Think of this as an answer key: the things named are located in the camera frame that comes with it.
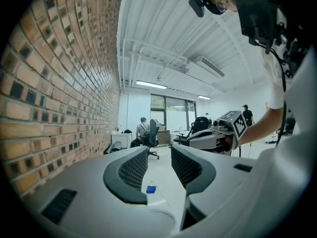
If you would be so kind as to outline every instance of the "brick wall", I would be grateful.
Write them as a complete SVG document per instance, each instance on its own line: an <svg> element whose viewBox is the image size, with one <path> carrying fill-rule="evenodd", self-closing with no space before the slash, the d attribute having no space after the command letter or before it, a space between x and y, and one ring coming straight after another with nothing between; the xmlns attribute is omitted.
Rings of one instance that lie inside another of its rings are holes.
<svg viewBox="0 0 317 238"><path fill-rule="evenodd" d="M0 147L17 193L110 144L117 124L121 0L34 0L0 68Z"/></svg>

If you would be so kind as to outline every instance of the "black shirt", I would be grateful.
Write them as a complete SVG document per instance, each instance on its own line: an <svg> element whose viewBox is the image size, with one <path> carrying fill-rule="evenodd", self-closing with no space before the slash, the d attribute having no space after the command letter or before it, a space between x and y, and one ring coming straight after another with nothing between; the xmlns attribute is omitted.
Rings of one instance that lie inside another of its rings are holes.
<svg viewBox="0 0 317 238"><path fill-rule="evenodd" d="M246 120L247 126L251 126L252 125L251 117L253 116L252 111L247 109L247 110L244 110L242 114L244 116L244 119Z"/></svg>

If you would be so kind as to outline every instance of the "fluorescent light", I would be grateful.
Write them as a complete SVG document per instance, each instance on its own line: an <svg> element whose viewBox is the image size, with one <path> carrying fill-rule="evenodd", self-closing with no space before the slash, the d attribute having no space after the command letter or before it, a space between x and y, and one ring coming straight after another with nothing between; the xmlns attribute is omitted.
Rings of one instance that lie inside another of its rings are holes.
<svg viewBox="0 0 317 238"><path fill-rule="evenodd" d="M167 86L164 86L164 85L156 85L156 84L152 84L152 83L148 83L148 82L144 82L144 81L139 81L139 80L137 80L137 85L151 86L151 87L156 87L156 88L160 88L160 89L167 88Z"/></svg>
<svg viewBox="0 0 317 238"><path fill-rule="evenodd" d="M198 98L201 98L201 99L205 99L205 100L210 100L210 98L208 98L208 97L205 97L205 96L198 96Z"/></svg>

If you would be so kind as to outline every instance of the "white floor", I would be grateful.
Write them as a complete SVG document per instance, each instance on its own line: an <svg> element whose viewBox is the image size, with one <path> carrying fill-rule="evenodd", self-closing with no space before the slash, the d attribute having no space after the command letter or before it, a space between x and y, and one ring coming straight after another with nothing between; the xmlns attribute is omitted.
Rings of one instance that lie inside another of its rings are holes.
<svg viewBox="0 0 317 238"><path fill-rule="evenodd" d="M264 140L259 140L242 146L241 157L257 159L260 153L275 144L267 144ZM147 186L157 186L155 193L147 194L148 207L168 211L176 218L176 227L173 233L179 232L185 203L185 189L180 183L174 169L171 166L170 148L159 147L159 160L154 156L148 158L148 170L143 178L142 192L146 193ZM239 156L236 149L232 156Z"/></svg>

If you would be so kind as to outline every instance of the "white ceiling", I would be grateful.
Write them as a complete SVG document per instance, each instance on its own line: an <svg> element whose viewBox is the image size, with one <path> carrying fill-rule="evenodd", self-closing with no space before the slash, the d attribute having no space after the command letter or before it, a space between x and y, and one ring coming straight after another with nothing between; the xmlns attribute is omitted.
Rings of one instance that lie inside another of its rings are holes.
<svg viewBox="0 0 317 238"><path fill-rule="evenodd" d="M124 88L143 80L171 93L213 97L265 79L259 48L242 36L238 13L216 16L205 10L199 18L188 0L122 0L117 44ZM185 65L197 56L225 76L208 84L186 75Z"/></svg>

